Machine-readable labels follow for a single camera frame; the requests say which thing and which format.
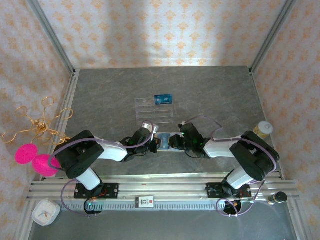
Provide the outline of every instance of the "small bottle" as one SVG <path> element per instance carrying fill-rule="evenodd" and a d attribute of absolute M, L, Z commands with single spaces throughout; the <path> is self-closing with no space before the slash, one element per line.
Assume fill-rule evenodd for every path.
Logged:
<path fill-rule="evenodd" d="M 283 191 L 278 191 L 276 194 L 268 196 L 268 204 L 275 205 L 275 204 L 282 204 L 288 200 L 287 194 Z"/>
<path fill-rule="evenodd" d="M 261 121 L 259 124 L 253 129 L 253 132 L 258 135 L 261 139 L 265 139 L 274 131 L 274 127 L 268 121 Z"/>

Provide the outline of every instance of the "clear plastic box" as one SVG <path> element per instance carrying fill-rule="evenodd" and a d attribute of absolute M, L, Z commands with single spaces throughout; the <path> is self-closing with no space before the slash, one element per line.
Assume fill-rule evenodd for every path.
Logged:
<path fill-rule="evenodd" d="M 154 124 L 166 124 L 174 122 L 174 105 L 156 105 L 154 98 L 136 98 L 135 100 L 136 124 L 150 120 Z"/>

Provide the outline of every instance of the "pink round object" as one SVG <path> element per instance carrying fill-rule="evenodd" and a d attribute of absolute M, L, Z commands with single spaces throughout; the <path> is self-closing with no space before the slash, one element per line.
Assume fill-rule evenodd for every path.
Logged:
<path fill-rule="evenodd" d="M 50 158 L 49 154 L 40 154 L 32 161 L 33 169 L 38 173 L 45 177 L 51 177 L 55 175 L 58 170 L 51 168 L 48 165 L 48 160 Z M 58 160 L 53 158 L 51 161 L 52 166 L 61 168 Z"/>
<path fill-rule="evenodd" d="M 15 153 L 15 160 L 18 164 L 28 164 L 36 158 L 38 148 L 36 145 L 29 143 L 21 146 Z"/>

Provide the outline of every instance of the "small blue box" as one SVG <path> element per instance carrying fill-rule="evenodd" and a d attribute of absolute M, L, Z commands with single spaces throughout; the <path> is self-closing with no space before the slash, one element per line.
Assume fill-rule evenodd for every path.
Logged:
<path fill-rule="evenodd" d="M 172 94 L 154 95 L 155 105 L 172 104 L 172 102 Z"/>

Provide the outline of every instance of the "floral wallpaper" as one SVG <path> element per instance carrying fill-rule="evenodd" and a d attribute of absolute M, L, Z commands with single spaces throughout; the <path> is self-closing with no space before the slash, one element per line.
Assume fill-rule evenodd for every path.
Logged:
<path fill-rule="evenodd" d="M 298 1 L 255 81 L 288 179 L 297 180 L 308 225 L 320 236 L 320 3 Z"/>
<path fill-rule="evenodd" d="M 25 0 L 0 1 L 0 135 L 30 129 L 27 118 L 14 116 L 16 108 L 28 107 L 28 114 L 40 117 L 44 97 L 56 103 L 46 114 L 53 117 L 70 78 L 41 24 Z M 0 140 L 0 239 L 14 237 L 24 199 L 35 172 L 19 165 L 15 152 L 30 143 L 32 135 L 20 134 L 10 144 Z M 46 153 L 46 148 L 39 151 Z"/>
<path fill-rule="evenodd" d="M 249 66 L 285 0 L 40 0 L 75 68 Z"/>

